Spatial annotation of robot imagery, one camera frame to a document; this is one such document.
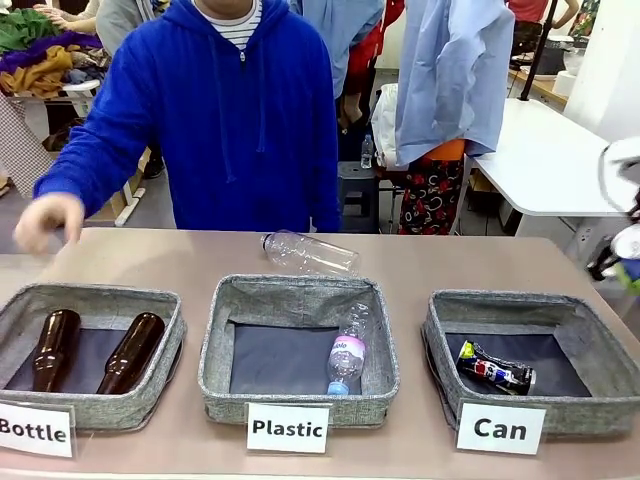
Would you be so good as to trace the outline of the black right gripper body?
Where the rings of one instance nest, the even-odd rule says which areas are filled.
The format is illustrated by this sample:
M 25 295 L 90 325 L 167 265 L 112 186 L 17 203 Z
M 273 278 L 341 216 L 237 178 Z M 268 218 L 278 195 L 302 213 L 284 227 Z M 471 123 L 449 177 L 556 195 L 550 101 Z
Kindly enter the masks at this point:
M 616 275 L 613 268 L 620 257 L 612 250 L 611 242 L 612 238 L 600 240 L 586 265 L 586 272 L 593 281 L 602 282 Z

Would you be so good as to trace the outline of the black crushed soda can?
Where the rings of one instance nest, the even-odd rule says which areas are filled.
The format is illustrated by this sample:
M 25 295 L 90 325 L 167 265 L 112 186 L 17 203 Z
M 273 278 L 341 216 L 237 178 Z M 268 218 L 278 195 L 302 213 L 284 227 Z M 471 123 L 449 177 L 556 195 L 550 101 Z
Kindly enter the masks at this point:
M 528 395 L 537 380 L 532 367 L 489 355 L 478 343 L 468 340 L 461 346 L 456 368 L 510 395 Z

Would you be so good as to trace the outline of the bottle with pink label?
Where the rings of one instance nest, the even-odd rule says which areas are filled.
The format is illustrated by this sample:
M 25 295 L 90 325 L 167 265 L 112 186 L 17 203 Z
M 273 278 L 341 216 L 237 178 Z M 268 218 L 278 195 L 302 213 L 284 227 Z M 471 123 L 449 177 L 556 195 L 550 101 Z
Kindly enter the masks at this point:
M 344 396 L 356 393 L 367 352 L 367 327 L 370 309 L 364 303 L 354 303 L 338 330 L 329 353 L 327 394 Z

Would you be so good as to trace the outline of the brown glass bottle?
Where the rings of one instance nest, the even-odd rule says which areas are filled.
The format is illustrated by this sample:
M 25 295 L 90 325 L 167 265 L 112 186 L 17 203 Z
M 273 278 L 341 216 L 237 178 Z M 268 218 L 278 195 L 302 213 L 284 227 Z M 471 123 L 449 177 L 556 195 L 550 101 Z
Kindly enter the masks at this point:
M 32 361 L 32 389 L 60 392 L 77 352 L 81 318 L 69 309 L 51 312 L 44 321 Z
M 144 375 L 165 330 L 156 314 L 137 315 L 104 367 L 104 376 L 96 391 L 100 395 L 121 395 L 135 387 Z

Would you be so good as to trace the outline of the grey fabric basket can label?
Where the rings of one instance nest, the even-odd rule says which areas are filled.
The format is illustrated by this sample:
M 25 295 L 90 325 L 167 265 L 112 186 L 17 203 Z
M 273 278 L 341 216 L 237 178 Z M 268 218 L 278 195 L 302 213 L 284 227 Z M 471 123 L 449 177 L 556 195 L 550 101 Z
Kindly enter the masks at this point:
M 546 410 L 552 437 L 628 434 L 640 414 L 640 364 L 584 300 L 558 294 L 439 290 L 421 327 L 443 413 L 458 428 L 463 403 Z M 465 340 L 532 367 L 535 386 L 510 395 L 456 368 Z

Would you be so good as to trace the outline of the white sign reading Can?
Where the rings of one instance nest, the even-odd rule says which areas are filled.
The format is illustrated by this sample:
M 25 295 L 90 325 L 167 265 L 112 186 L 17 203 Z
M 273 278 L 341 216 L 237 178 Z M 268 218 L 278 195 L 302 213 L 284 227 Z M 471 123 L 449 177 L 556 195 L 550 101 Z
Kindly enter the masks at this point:
M 456 448 L 535 456 L 545 419 L 545 409 L 466 402 L 459 411 Z

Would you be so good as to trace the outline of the grey fabric basket bottle label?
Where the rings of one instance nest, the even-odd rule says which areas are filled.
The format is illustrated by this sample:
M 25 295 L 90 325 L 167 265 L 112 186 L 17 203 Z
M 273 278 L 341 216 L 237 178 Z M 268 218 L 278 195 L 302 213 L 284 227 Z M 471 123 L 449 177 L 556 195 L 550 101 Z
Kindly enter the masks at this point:
M 46 317 L 68 309 L 81 319 L 79 351 L 59 393 L 33 390 L 31 362 Z M 134 318 L 159 316 L 165 330 L 138 383 L 121 395 L 99 395 L 104 367 Z M 131 431 L 152 416 L 179 360 L 186 324 L 181 299 L 161 290 L 111 285 L 34 283 L 0 307 L 0 401 L 72 407 L 86 431 Z

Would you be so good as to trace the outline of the person right hand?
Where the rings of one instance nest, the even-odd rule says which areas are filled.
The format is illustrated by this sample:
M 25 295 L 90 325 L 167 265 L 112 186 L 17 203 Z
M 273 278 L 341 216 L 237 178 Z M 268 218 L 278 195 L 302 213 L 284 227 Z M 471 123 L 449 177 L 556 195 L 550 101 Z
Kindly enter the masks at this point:
M 50 237 L 64 231 L 66 244 L 79 241 L 85 220 L 85 207 L 68 193 L 48 193 L 33 200 L 21 214 L 13 238 L 22 251 L 43 254 Z

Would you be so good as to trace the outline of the white side table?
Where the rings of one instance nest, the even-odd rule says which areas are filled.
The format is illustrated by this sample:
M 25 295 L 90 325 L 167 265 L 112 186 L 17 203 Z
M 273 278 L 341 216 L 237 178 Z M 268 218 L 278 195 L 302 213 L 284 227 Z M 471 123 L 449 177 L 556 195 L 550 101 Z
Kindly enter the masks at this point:
M 475 162 L 525 215 L 619 217 L 599 186 L 599 156 L 607 145 L 540 102 L 508 98 L 497 150 Z

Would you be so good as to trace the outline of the red floral black skirt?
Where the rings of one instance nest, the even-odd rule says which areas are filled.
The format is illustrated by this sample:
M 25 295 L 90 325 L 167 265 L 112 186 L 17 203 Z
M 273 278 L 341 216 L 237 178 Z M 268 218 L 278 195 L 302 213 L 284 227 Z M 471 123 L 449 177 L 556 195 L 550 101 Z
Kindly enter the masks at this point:
M 401 203 L 399 235 L 449 235 L 464 179 L 463 160 L 413 162 Z

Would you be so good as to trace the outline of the orange garment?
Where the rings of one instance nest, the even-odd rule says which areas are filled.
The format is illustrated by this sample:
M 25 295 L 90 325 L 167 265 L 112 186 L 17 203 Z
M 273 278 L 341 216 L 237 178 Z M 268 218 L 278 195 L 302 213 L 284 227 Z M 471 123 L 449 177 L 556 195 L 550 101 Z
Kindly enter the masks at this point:
M 423 155 L 423 158 L 429 161 L 441 162 L 460 161 L 464 157 L 465 147 L 465 139 L 453 139 L 430 150 L 429 152 L 426 152 Z

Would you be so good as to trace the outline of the black pole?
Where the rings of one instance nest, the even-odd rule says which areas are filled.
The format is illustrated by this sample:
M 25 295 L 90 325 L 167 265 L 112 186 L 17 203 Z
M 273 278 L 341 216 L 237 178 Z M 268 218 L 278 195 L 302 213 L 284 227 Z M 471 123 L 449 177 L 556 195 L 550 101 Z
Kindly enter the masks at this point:
M 534 58 L 530 65 L 529 73 L 527 74 L 526 81 L 525 81 L 524 87 L 522 88 L 521 94 L 518 97 L 520 101 L 527 101 L 529 99 L 529 93 L 531 91 L 533 81 L 535 79 L 535 75 L 537 73 L 537 69 L 542 58 L 545 43 L 549 35 L 549 32 L 552 29 L 553 17 L 555 14 L 557 3 L 558 3 L 558 0 L 551 0 L 548 14 L 543 24 L 543 29 L 542 29 L 540 38 L 538 40 L 536 50 L 534 52 Z

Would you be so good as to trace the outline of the hanging light blue shirt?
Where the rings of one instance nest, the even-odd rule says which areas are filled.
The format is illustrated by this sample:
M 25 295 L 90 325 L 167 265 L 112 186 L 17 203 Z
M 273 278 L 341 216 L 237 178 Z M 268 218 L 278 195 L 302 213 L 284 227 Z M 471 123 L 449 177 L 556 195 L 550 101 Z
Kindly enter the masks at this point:
M 405 0 L 395 116 L 396 163 L 455 139 L 495 152 L 515 17 L 504 0 Z

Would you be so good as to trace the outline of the black stool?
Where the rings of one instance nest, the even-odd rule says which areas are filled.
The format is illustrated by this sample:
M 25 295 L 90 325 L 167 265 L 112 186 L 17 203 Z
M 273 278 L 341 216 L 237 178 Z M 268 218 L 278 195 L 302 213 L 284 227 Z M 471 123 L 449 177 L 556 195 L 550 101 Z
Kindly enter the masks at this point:
M 341 233 L 379 233 L 379 180 L 373 168 L 359 162 L 339 162 Z

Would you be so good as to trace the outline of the white plastic bag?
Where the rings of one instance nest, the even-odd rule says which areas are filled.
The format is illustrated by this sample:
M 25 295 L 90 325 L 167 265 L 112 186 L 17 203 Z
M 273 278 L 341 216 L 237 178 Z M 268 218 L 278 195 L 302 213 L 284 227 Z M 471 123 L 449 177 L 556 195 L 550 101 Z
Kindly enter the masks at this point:
M 390 171 L 400 171 L 397 162 L 395 120 L 398 84 L 384 84 L 380 88 L 371 116 L 371 128 L 377 150 L 377 163 Z

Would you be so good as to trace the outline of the clear empty plastic bottle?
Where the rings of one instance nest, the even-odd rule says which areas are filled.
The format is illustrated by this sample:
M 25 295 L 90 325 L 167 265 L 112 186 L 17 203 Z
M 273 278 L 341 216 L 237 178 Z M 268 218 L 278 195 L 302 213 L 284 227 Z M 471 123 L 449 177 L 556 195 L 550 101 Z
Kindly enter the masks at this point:
M 311 236 L 280 230 L 265 234 L 261 246 L 267 258 L 290 272 L 305 275 L 357 276 L 357 252 Z

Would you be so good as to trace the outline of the red garment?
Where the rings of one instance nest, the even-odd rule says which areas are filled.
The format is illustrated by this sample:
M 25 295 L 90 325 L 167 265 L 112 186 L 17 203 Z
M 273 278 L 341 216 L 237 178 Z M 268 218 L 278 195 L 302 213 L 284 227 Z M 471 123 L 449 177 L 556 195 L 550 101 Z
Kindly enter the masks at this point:
M 379 22 L 355 47 L 349 51 L 344 95 L 362 93 L 369 82 L 370 68 L 383 49 L 384 29 Z

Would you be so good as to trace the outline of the white sign reading Plastic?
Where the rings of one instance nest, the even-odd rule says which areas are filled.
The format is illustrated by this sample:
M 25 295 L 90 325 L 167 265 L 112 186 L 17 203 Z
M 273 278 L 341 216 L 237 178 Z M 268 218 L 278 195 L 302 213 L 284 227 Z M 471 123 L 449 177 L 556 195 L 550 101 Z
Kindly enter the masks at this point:
M 246 447 L 252 451 L 325 454 L 330 408 L 249 403 Z

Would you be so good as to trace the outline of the person in blue hoodie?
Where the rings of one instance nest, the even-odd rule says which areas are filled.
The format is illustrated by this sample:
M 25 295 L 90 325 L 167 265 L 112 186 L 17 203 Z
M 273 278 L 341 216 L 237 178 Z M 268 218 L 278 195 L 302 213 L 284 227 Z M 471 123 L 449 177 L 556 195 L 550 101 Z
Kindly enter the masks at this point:
M 327 48 L 286 0 L 261 0 L 260 9 L 244 48 L 193 0 L 171 0 L 129 33 L 35 196 L 68 194 L 92 215 L 156 145 L 180 229 L 336 232 Z

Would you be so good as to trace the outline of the striped white shirt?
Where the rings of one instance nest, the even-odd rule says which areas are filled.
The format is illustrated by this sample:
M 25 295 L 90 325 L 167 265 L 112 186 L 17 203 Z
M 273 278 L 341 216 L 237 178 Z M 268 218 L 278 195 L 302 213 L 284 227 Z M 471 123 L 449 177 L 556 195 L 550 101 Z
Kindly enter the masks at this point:
M 254 34 L 262 18 L 262 0 L 252 0 L 248 13 L 236 19 L 217 19 L 208 15 L 194 0 L 203 17 L 226 40 L 231 42 L 240 52 L 244 52 L 249 39 Z

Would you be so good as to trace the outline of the white sign reading Bottle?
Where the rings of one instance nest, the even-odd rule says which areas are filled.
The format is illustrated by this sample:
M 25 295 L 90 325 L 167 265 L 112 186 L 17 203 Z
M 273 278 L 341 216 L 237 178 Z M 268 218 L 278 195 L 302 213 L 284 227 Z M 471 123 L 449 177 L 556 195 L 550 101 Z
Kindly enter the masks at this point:
M 76 452 L 74 407 L 0 401 L 0 449 L 71 459 Z

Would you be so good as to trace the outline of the mustard yellow cloth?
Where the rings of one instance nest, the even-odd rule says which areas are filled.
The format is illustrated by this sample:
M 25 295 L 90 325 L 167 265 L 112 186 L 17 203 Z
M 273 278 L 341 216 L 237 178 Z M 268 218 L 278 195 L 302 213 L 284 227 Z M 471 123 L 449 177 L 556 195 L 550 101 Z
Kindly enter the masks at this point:
M 0 88 L 8 93 L 30 92 L 41 99 L 53 98 L 63 87 L 62 78 L 72 68 L 71 53 L 62 46 L 52 46 L 40 63 L 18 67 L 13 74 L 0 73 Z

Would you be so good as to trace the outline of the purple cloth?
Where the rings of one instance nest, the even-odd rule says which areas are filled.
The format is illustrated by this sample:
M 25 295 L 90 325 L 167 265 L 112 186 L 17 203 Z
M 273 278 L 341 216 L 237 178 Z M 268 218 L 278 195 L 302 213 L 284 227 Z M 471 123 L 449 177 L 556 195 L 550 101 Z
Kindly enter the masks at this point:
M 102 43 L 97 35 L 88 35 L 66 31 L 57 36 L 35 40 L 26 50 L 10 51 L 0 58 L 0 73 L 13 74 L 17 68 L 26 68 L 42 62 L 47 57 L 47 49 L 53 46 L 68 47 L 77 45 L 89 49 L 101 48 Z

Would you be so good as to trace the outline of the green cloth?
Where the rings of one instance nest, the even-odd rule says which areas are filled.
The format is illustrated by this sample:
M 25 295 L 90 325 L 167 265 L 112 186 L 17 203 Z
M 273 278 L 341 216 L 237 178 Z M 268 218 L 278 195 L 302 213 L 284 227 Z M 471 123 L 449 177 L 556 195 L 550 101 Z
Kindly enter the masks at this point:
M 24 51 L 36 40 L 57 36 L 61 30 L 38 11 L 14 9 L 0 13 L 0 55 Z

